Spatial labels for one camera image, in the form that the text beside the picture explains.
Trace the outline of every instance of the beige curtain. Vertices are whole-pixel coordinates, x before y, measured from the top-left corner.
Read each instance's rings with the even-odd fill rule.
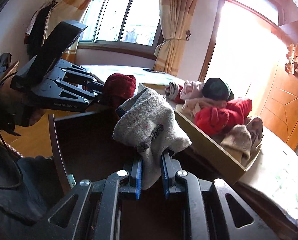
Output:
[[[156,48],[154,70],[177,75],[196,3],[197,0],[159,0],[164,42]]]
[[[55,26],[57,26],[57,24],[61,21],[80,21],[91,1],[92,0],[62,0],[59,2],[48,16],[45,38],[50,35]],[[78,41],[65,51],[62,58],[74,63],[77,46]]]

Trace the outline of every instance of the cardboard box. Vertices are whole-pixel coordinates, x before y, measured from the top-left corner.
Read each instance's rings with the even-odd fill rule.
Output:
[[[165,95],[165,86],[140,83],[138,92],[145,88],[152,88],[156,90],[159,94]],[[235,158],[233,158],[227,151],[225,151],[218,143],[201,131],[197,126],[195,126],[189,119],[187,119],[183,114],[176,110],[176,104],[174,102],[169,102],[174,108],[175,118],[180,125],[180,127],[187,133],[190,140],[192,141],[192,146],[199,155],[206,158],[211,165],[216,168],[227,180],[227,182],[234,184],[237,182],[243,174],[245,174],[254,163],[259,155],[260,145],[258,147],[257,153],[253,154],[248,160],[246,166],[244,167]]]

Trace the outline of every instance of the wooden door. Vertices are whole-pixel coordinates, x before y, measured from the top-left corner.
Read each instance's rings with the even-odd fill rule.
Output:
[[[282,42],[298,43],[298,21],[280,27]],[[264,126],[283,140],[292,150],[298,147],[298,69],[285,72],[286,52],[281,53],[269,94],[260,113]]]

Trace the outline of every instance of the black knit hat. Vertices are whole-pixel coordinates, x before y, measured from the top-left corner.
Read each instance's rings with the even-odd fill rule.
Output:
[[[213,100],[230,101],[234,99],[234,94],[228,84],[223,82],[220,78],[209,78],[201,92],[204,97]]]

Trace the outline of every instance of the door decoration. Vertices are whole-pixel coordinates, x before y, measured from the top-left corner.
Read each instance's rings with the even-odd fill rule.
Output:
[[[288,53],[286,54],[286,57],[288,59],[288,62],[285,64],[285,71],[288,74],[295,74],[295,70],[298,68],[298,43],[296,46],[294,44],[290,44],[289,47],[287,47]]]

